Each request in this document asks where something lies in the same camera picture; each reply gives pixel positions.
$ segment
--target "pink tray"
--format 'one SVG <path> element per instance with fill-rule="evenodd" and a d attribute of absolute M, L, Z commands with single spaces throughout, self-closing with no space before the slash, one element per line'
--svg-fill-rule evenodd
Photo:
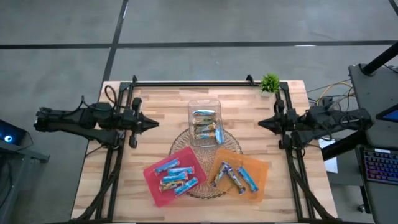
<path fill-rule="evenodd" d="M 161 192 L 159 190 L 160 180 L 162 180 L 162 178 L 167 175 L 167 172 L 163 171 L 159 175 L 155 175 L 155 168 L 165 164 L 166 162 L 170 162 L 171 160 L 176 158 L 180 160 L 180 165 L 178 167 L 193 166 L 195 173 L 188 174 L 188 180 L 192 179 L 192 177 L 196 177 L 198 179 L 198 184 L 196 186 L 206 181 L 205 171 L 203 171 L 203 168 L 199 164 L 198 159 L 193 153 L 191 147 L 186 147 L 181 151 L 178 151 L 172 154 L 171 156 L 162 159 L 161 161 L 144 169 L 145 181 L 147 182 L 150 193 L 152 194 L 152 197 L 155 200 L 155 204 L 158 207 L 167 205 L 168 203 L 173 201 L 176 198 L 176 196 L 174 194 L 174 189 L 166 190 L 164 192 Z"/>

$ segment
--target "yellow wire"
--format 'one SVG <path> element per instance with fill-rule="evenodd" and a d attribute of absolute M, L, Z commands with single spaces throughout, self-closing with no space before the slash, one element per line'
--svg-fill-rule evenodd
<path fill-rule="evenodd" d="M 323 97 L 332 87 L 337 86 L 337 85 L 346 85 L 346 86 L 349 86 L 350 88 L 353 87 L 353 86 L 351 86 L 350 84 L 345 83 L 345 82 L 340 82 L 340 83 L 335 83 L 335 84 L 333 84 L 333 85 L 330 85 L 328 88 L 326 88 L 325 91 L 323 91 L 323 93 L 321 94 L 321 96 L 319 96 L 319 98 L 317 99 L 317 106 L 318 106 L 319 100 L 322 99 L 322 97 Z"/>

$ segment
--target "clear plastic container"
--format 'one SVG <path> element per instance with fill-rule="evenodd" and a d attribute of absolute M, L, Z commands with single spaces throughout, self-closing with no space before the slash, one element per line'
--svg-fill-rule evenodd
<path fill-rule="evenodd" d="M 215 115 L 211 119 L 214 121 L 210 121 L 210 123 L 215 123 L 216 130 L 218 133 L 218 138 L 196 138 L 195 135 L 195 124 L 197 124 L 198 116 L 194 115 L 195 111 L 198 110 L 210 110 L 214 111 Z M 223 120 L 221 119 L 221 103 L 217 99 L 209 99 L 209 100 L 191 100 L 188 103 L 188 118 L 189 118 L 189 132 L 190 132 L 190 141 L 192 146 L 200 146 L 200 147 L 214 147 L 219 144 L 224 143 L 224 128 L 223 128 Z M 201 134 L 215 134 L 216 131 L 204 131 Z"/>

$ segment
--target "small potted plant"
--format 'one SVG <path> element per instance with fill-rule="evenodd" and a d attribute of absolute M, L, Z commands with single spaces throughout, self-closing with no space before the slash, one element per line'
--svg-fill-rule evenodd
<path fill-rule="evenodd" d="M 268 73 L 261 80 L 261 96 L 270 97 L 279 91 L 279 78 L 275 73 Z"/>

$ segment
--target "gray concrete floor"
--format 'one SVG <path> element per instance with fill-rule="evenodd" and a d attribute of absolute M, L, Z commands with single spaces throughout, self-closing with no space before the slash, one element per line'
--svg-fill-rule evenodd
<path fill-rule="evenodd" d="M 121 3 L 0 0 L 0 45 L 110 44 Z M 120 42 L 394 40 L 397 21 L 386 0 L 130 0 Z M 140 80 L 242 80 L 276 72 L 284 80 L 305 80 L 311 90 L 347 79 L 348 65 L 366 63 L 387 47 L 119 49 L 110 80 L 130 80 L 133 74 Z M 34 131 L 35 112 L 40 106 L 70 110 L 80 95 L 96 101 L 108 54 L 108 49 L 0 50 L 0 118 L 30 131 L 34 149 L 51 155 L 48 164 L 31 164 L 12 223 L 69 219 L 87 141 Z M 355 209 L 362 203 L 359 188 L 332 185 L 332 191 L 339 217 L 372 222 Z"/>

